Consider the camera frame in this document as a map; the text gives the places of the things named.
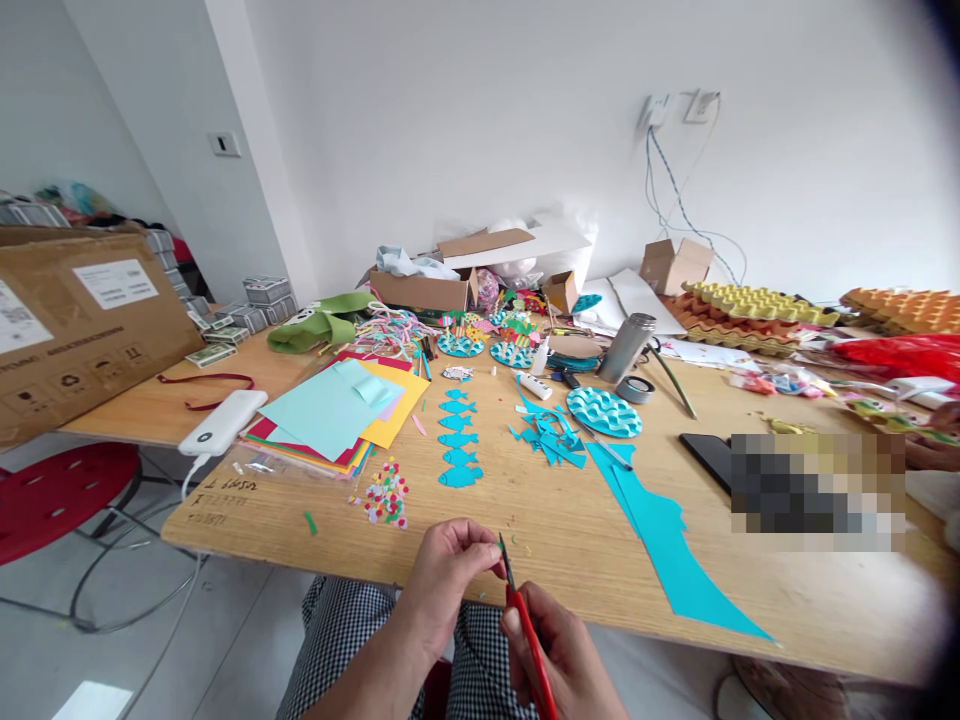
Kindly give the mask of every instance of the stainless steel bottle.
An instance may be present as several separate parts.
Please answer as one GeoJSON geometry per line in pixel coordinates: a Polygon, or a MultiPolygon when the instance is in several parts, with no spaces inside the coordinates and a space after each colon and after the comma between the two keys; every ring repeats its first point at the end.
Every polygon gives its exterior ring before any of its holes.
{"type": "Polygon", "coordinates": [[[620,382],[633,369],[656,326],[657,319],[644,313],[633,313],[624,320],[597,370],[597,377],[613,385],[620,382]]]}

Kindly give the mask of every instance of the black phone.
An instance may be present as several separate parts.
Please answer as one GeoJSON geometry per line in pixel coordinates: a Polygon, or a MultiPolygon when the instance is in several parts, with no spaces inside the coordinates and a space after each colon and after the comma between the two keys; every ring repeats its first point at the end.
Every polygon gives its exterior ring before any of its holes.
{"type": "Polygon", "coordinates": [[[733,450],[730,445],[716,435],[693,435],[682,433],[680,442],[700,464],[707,469],[711,477],[730,495],[730,480],[733,471],[733,450]]]}

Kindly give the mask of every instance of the red plastic bag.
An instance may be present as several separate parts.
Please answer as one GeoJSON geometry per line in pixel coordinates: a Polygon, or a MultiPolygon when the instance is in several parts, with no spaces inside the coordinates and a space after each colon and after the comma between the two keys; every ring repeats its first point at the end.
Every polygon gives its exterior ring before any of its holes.
{"type": "Polygon", "coordinates": [[[960,335],[904,335],[834,345],[835,352],[864,365],[884,365],[892,380],[939,377],[960,383],[960,335]]]}

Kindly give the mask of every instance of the red stool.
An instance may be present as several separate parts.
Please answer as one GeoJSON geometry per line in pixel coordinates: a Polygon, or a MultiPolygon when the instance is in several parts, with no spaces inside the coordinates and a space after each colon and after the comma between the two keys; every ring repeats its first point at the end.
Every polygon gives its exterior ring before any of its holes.
{"type": "MultiPolygon", "coordinates": [[[[130,499],[128,491],[121,506],[111,503],[128,485],[136,491],[140,480],[140,454],[135,445],[124,443],[97,443],[74,448],[42,460],[13,475],[0,475],[0,565],[29,555],[59,540],[68,533],[76,533],[96,544],[102,552],[87,569],[70,602],[70,613],[29,605],[17,600],[0,597],[0,603],[70,621],[78,630],[86,633],[106,633],[128,627],[158,610],[186,587],[190,578],[180,587],[149,610],[134,618],[109,627],[97,627],[88,620],[77,617],[77,601],[84,584],[110,550],[128,533],[137,527],[156,538],[160,534],[147,526],[148,520],[159,512],[178,503],[170,503],[148,515],[137,518],[125,512],[122,505],[130,499]],[[111,542],[104,543],[87,535],[79,528],[97,513],[109,511],[131,523],[111,542]]],[[[174,548],[191,560],[193,553],[174,548]]]]}

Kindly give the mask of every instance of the red scissors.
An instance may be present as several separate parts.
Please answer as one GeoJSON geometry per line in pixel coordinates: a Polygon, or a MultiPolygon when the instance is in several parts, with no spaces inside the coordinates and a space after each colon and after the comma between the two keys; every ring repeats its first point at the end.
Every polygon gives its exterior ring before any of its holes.
{"type": "Polygon", "coordinates": [[[527,645],[530,646],[533,665],[537,669],[537,678],[540,680],[542,696],[534,688],[534,704],[537,706],[537,712],[542,720],[558,720],[557,703],[553,699],[553,690],[550,689],[550,681],[547,679],[547,666],[543,663],[540,639],[537,637],[536,630],[533,629],[530,613],[527,612],[527,604],[523,601],[523,596],[517,592],[517,584],[513,581],[513,570],[510,569],[510,557],[507,555],[507,546],[503,543],[503,533],[500,533],[500,547],[503,549],[503,564],[507,568],[507,607],[516,608],[520,615],[523,636],[527,639],[527,645]]]}

